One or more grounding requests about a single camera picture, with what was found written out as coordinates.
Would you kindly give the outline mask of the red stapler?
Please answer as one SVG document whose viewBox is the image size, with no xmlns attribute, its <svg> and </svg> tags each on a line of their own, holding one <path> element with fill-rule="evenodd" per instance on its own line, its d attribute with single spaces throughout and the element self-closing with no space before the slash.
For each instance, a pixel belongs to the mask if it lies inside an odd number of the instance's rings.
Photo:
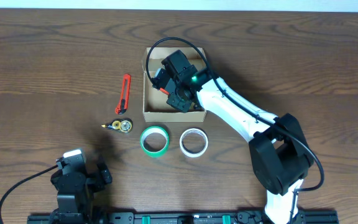
<svg viewBox="0 0 358 224">
<path fill-rule="evenodd" d="M 164 93 L 164 94 L 166 94 L 168 96 L 170 95 L 170 93 L 167 90 L 163 89 L 163 88 L 160 88 L 159 91 L 161 91 L 162 93 Z"/>
</svg>

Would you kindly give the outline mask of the white tape roll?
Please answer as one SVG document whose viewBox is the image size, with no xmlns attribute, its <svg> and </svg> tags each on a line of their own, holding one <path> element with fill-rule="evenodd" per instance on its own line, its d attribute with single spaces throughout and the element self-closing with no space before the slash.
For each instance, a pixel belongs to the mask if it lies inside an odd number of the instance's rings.
<svg viewBox="0 0 358 224">
<path fill-rule="evenodd" d="M 204 147 L 200 152 L 197 152 L 197 153 L 191 152 L 190 150 L 188 150 L 185 147 L 183 140 L 187 137 L 187 135 L 190 135 L 190 134 L 198 134 L 203 138 Z M 181 152 L 184 153 L 185 156 L 190 157 L 190 158 L 197 158 L 197 157 L 202 156 L 206 152 L 208 145 L 209 145 L 209 140 L 208 140 L 208 137 L 204 131 L 202 131 L 198 128 L 190 128 L 181 134 L 179 145 L 180 145 Z"/>
</svg>

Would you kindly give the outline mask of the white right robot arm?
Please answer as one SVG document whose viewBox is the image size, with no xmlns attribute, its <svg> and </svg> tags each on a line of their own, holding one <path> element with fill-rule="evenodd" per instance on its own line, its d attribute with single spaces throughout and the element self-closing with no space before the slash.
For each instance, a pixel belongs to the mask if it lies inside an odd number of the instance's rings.
<svg viewBox="0 0 358 224">
<path fill-rule="evenodd" d="M 298 120 L 278 117 L 247 101 L 209 68 L 160 68 L 149 77 L 168 96 L 167 103 L 186 112 L 191 105 L 210 111 L 248 143 L 252 168 L 267 191 L 264 212 L 273 223 L 293 223 L 298 194 L 309 168 L 320 162 L 310 150 Z"/>
</svg>

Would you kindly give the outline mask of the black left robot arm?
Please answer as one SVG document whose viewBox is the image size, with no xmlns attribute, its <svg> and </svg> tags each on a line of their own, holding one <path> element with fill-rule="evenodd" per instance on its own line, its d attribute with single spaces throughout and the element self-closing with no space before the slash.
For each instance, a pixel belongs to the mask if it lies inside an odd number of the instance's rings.
<svg viewBox="0 0 358 224">
<path fill-rule="evenodd" d="M 49 223 L 100 223 L 107 224 L 107 213 L 93 205 L 94 194 L 112 183 L 112 175 L 103 157 L 96 161 L 97 170 L 88 173 L 84 154 L 65 153 L 57 159 L 58 171 L 51 176 L 57 189 L 56 208 Z"/>
</svg>

